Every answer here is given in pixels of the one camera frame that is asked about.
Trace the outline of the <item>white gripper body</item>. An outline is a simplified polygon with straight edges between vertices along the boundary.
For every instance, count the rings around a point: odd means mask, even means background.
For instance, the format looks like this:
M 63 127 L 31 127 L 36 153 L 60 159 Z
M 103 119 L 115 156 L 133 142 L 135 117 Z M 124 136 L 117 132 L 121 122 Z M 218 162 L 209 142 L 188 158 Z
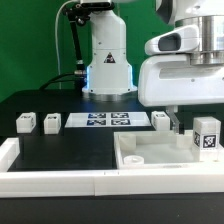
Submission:
M 187 25 L 148 40 L 138 99 L 145 107 L 224 102 L 224 61 L 195 64 L 199 28 Z

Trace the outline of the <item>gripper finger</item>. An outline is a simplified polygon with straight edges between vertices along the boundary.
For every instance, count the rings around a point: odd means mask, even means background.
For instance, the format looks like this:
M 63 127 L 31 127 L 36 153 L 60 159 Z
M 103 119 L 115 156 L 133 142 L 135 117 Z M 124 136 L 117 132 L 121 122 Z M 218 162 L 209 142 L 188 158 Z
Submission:
M 176 134 L 183 134 L 184 133 L 184 125 L 177 118 L 177 116 L 176 116 L 177 112 L 178 112 L 178 107 L 175 105 L 170 105 L 170 106 L 166 107 L 166 113 L 172 123 L 172 130 Z

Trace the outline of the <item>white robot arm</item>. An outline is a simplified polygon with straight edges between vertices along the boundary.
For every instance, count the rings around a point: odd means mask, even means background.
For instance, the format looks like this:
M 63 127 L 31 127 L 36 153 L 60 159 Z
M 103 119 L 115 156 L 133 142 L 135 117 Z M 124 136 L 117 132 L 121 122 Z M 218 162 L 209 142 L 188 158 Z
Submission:
M 90 12 L 93 58 L 87 67 L 87 96 L 104 100 L 136 91 L 145 107 L 224 102 L 224 0 L 155 0 L 155 11 L 174 29 L 148 40 L 149 56 L 132 85 L 126 60 L 126 27 L 113 2 L 81 0 Z

